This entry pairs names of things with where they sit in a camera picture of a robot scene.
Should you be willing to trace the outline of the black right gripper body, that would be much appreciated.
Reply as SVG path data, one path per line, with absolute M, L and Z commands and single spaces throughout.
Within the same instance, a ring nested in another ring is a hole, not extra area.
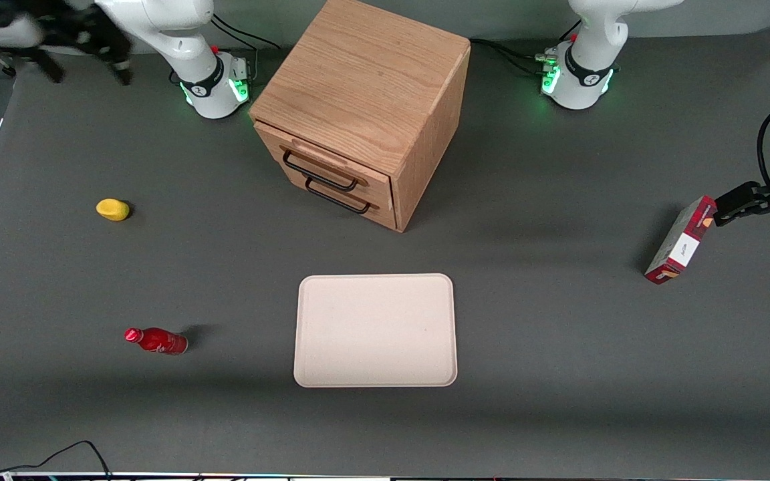
M 44 46 L 85 53 L 110 53 L 117 47 L 117 27 L 96 4 L 76 9 L 69 3 L 31 3 L 29 14 L 43 31 Z

